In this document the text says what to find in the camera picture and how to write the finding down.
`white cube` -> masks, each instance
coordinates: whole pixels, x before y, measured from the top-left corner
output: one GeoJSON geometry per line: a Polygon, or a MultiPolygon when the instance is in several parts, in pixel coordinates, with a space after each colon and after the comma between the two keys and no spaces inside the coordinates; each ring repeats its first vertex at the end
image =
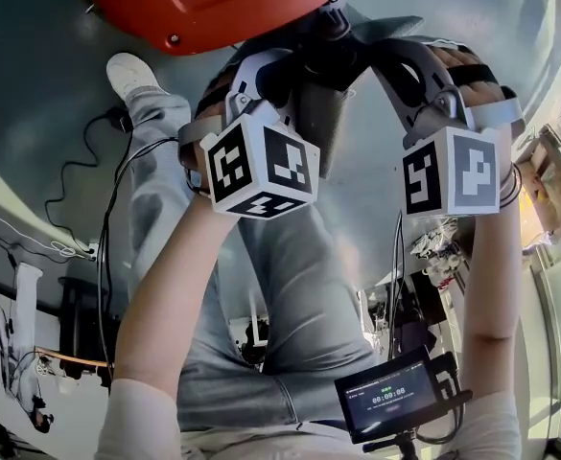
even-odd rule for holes
{"type": "Polygon", "coordinates": [[[410,218],[500,211],[500,134],[444,127],[403,160],[404,213],[410,218]]]}
{"type": "Polygon", "coordinates": [[[201,141],[214,211],[274,219],[316,201],[320,150],[243,114],[201,141]]]}

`forearm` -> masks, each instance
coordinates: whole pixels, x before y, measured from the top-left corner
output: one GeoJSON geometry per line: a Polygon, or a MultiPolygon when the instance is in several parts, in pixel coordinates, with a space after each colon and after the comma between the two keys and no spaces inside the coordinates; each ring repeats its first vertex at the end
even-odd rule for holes
{"type": "Polygon", "coordinates": [[[464,333],[512,337],[519,322],[521,236],[519,203],[477,218],[465,293],[464,333]]]}
{"type": "Polygon", "coordinates": [[[176,396],[203,294],[235,223],[214,213],[208,199],[195,197],[129,305],[118,332],[116,379],[143,381],[176,396]]]}

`shoe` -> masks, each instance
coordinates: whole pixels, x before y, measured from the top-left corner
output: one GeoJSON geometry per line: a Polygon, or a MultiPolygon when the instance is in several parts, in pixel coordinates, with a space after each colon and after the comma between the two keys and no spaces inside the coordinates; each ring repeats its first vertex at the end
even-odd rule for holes
{"type": "Polygon", "coordinates": [[[118,53],[111,57],[105,70],[111,88],[123,101],[136,88],[161,88],[148,63],[129,53],[118,53]]]}

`sleeve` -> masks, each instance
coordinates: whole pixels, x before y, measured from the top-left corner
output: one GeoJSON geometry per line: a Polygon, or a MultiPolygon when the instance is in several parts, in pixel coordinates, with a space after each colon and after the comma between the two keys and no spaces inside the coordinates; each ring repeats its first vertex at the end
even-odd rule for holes
{"type": "Polygon", "coordinates": [[[132,379],[117,379],[99,437],[96,460],[180,459],[175,402],[164,392],[132,379]]]}
{"type": "Polygon", "coordinates": [[[514,394],[499,392],[467,403],[463,426],[441,453],[441,459],[520,459],[521,431],[514,394]]]}

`leg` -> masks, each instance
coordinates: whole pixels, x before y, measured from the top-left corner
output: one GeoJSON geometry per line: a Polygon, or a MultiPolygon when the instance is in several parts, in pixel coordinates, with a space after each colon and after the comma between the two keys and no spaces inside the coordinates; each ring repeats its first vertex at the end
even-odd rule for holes
{"type": "MultiPolygon", "coordinates": [[[[133,63],[133,58],[124,66],[146,66],[137,58],[133,63]]],[[[110,81],[117,92],[122,91],[111,79],[110,64],[111,61],[110,81]]],[[[152,70],[147,66],[146,69],[152,75],[152,70]]],[[[155,140],[175,136],[191,120],[190,107],[183,98],[160,89],[153,75],[147,82],[148,85],[139,84],[122,95],[135,126],[131,153],[155,140]]],[[[165,245],[193,194],[177,161],[176,144],[163,145],[131,165],[130,242],[134,258],[129,291],[132,293],[165,245]]],[[[292,416],[277,382],[258,374],[241,360],[222,314],[217,279],[215,271],[205,291],[180,378],[177,398],[180,427],[196,430],[289,422],[292,416]]]]}
{"type": "Polygon", "coordinates": [[[264,373],[286,385],[299,421],[342,417],[334,380],[379,363],[355,292],[315,207],[240,229],[269,312],[264,373]]]}

